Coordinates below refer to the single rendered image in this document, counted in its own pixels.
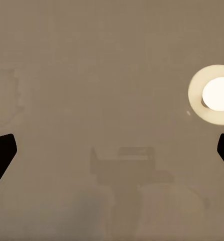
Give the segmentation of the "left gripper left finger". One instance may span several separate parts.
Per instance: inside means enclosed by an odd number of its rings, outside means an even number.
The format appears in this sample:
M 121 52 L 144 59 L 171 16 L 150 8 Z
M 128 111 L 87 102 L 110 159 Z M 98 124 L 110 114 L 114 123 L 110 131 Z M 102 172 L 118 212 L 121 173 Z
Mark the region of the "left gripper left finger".
M 16 140 L 13 134 L 0 137 L 0 179 L 17 153 Z

